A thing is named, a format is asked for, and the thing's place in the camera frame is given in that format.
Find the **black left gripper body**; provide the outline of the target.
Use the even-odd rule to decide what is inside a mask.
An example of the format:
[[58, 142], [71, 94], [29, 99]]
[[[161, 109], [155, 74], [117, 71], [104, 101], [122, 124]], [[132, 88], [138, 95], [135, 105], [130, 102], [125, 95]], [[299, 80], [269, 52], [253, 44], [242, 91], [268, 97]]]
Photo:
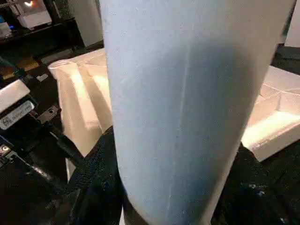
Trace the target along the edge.
[[60, 112], [56, 85], [49, 73], [0, 83], [0, 150], [21, 156], [58, 150], [47, 127]]

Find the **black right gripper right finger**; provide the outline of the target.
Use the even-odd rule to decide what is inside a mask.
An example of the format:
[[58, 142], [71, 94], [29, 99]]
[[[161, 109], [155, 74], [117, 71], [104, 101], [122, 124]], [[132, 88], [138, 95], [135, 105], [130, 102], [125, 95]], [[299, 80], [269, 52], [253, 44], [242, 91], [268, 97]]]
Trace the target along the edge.
[[213, 217], [213, 225], [298, 225], [300, 144], [259, 162], [240, 145]]

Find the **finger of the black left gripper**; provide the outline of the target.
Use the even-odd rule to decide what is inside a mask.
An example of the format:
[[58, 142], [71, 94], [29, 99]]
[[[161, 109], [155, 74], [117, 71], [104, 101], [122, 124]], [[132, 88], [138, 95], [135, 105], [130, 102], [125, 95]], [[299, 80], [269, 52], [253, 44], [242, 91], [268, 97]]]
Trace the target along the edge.
[[48, 131], [56, 139], [56, 144], [64, 152], [65, 157], [68, 158], [74, 165], [78, 165], [83, 161], [84, 157], [79, 152], [75, 144], [59, 129], [54, 126], [48, 126]]
[[0, 151], [0, 210], [30, 211], [62, 194], [56, 177], [11, 150]]

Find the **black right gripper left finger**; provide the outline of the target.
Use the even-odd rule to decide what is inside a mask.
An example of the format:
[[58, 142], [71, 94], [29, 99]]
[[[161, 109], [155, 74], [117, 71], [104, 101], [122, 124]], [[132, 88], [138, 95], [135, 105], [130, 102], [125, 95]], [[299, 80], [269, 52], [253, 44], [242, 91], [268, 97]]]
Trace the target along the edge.
[[74, 170], [67, 192], [78, 192], [70, 224], [118, 225], [122, 187], [113, 127], [109, 127]]

